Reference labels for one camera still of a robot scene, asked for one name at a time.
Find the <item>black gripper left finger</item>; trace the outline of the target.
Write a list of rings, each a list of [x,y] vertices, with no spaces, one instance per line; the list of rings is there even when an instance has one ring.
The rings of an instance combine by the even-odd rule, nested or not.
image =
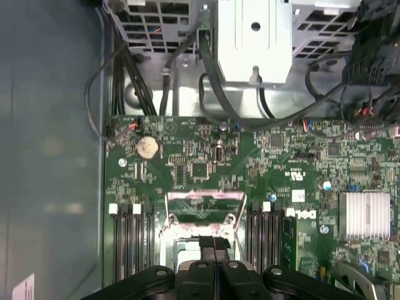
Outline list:
[[[201,259],[182,263],[178,272],[166,266],[151,266],[85,299],[212,299],[216,260],[211,252],[215,240],[201,236],[199,246]]]

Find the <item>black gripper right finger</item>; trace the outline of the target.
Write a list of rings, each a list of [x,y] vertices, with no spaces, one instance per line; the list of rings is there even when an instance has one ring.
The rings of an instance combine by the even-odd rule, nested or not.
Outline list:
[[[229,241],[215,239],[215,259],[226,299],[361,299],[351,292],[282,266],[258,274],[243,261],[230,260]]]

